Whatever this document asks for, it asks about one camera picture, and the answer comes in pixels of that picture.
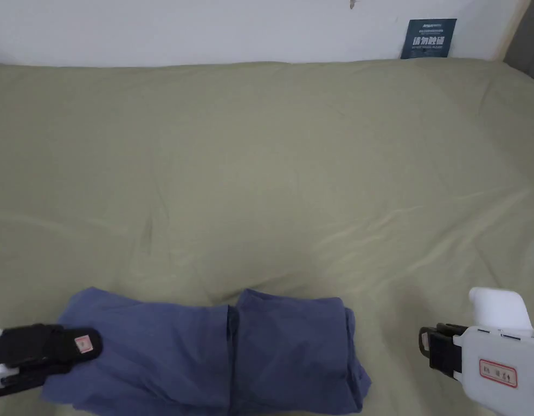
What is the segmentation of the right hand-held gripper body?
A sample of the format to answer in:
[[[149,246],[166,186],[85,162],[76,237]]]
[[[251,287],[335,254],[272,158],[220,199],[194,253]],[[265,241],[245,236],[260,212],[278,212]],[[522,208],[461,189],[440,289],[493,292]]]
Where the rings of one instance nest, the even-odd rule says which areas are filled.
[[[429,365],[496,415],[534,415],[534,327],[514,291],[474,287],[474,325],[429,329]]]

